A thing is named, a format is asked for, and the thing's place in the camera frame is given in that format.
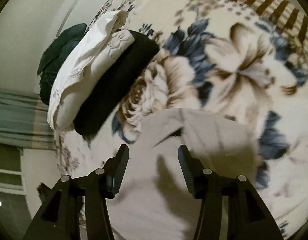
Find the beige flower print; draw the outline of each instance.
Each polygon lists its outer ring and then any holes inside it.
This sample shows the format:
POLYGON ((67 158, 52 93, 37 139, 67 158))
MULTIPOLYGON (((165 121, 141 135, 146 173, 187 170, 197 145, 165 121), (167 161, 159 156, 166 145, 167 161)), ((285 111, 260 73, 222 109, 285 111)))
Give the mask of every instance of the beige flower print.
POLYGON ((175 23, 174 26, 179 26, 184 20, 184 14, 186 11, 197 10, 199 17, 207 17, 211 10, 217 9, 219 7, 217 0, 188 0, 184 9, 178 10, 175 13, 175 23))
POLYGON ((287 29, 287 40, 294 51, 288 60, 294 65, 301 67, 308 76, 308 47, 303 46, 293 30, 287 29))
POLYGON ((175 107, 199 109, 193 78, 187 58, 170 56, 161 49, 119 105, 117 118, 124 136, 135 141, 141 133, 142 117, 151 113, 175 107))
POLYGON ((233 25, 229 36, 229 40, 207 41, 207 57, 216 66, 208 73, 214 87, 204 109, 234 117, 258 138, 268 111, 272 109, 268 88, 277 82, 281 71, 289 76, 286 87, 295 85, 296 80, 274 60, 275 51, 267 36, 257 35, 242 23, 233 25))

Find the black folded cloth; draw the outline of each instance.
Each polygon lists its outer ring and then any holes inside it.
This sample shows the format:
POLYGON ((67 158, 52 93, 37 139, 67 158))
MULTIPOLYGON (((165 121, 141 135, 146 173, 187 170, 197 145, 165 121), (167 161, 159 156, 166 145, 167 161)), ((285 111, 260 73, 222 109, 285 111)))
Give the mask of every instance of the black folded cloth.
POLYGON ((76 132, 84 137, 91 138, 97 134, 109 114, 128 93, 134 80, 159 51, 154 40, 141 33, 130 32, 135 42, 100 78, 74 120, 76 132))

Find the bed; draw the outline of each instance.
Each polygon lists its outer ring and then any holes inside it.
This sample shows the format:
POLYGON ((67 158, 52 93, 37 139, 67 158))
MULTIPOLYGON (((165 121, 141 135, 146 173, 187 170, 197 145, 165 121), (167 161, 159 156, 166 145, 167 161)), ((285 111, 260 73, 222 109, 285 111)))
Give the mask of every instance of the bed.
POLYGON ((283 237, 292 236, 308 220, 308 17, 287 0, 109 0, 90 27, 112 10, 128 12, 122 29, 161 49, 95 138, 56 133, 62 174, 102 167, 137 140, 144 116, 218 113, 257 139, 255 187, 283 237))

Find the folded clothes stack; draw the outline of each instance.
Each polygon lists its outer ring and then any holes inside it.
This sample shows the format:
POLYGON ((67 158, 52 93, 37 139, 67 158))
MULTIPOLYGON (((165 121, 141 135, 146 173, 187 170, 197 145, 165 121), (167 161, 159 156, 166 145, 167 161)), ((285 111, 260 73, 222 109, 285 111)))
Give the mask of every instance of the folded clothes stack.
POLYGON ((74 122, 79 134, 95 135, 158 52, 147 36, 119 29, 126 16, 105 13, 85 35, 85 24, 73 26, 44 52, 38 74, 52 129, 73 130, 74 122))

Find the window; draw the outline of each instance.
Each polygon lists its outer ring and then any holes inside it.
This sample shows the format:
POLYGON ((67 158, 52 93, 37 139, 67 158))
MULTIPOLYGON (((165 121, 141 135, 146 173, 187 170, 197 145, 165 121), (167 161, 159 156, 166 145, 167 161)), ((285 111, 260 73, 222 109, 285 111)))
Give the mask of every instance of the window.
POLYGON ((0 144, 0 222, 13 240, 22 240, 31 223, 22 160, 22 150, 0 144))

